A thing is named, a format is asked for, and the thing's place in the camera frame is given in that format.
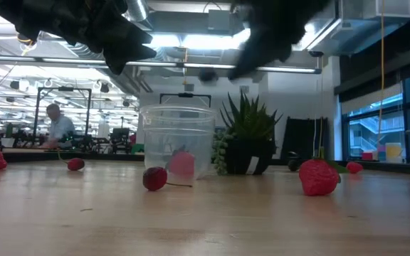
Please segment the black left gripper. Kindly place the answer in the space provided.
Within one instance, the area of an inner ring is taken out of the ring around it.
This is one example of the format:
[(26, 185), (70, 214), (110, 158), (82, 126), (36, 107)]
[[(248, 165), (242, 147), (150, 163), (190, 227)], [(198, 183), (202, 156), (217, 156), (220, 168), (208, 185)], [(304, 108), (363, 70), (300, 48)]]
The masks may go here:
[[(143, 46), (152, 42), (152, 36), (122, 16), (127, 9), (123, 1), (23, 0), (12, 4), (14, 25), (24, 38), (36, 42), (40, 33), (47, 32), (73, 46), (82, 43), (92, 50), (103, 50), (115, 75), (121, 74), (126, 63), (157, 54)], [(123, 46), (127, 43), (137, 46)]]

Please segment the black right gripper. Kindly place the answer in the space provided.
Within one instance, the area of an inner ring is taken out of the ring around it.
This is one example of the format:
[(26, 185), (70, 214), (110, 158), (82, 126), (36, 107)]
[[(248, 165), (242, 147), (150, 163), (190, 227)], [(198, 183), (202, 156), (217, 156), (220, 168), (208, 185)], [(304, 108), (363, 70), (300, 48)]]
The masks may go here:
[(292, 46), (305, 35), (305, 25), (323, 11), (330, 0), (241, 0), (238, 3), (249, 8), (251, 35), (228, 72), (229, 80), (252, 73), (267, 63), (289, 59)]

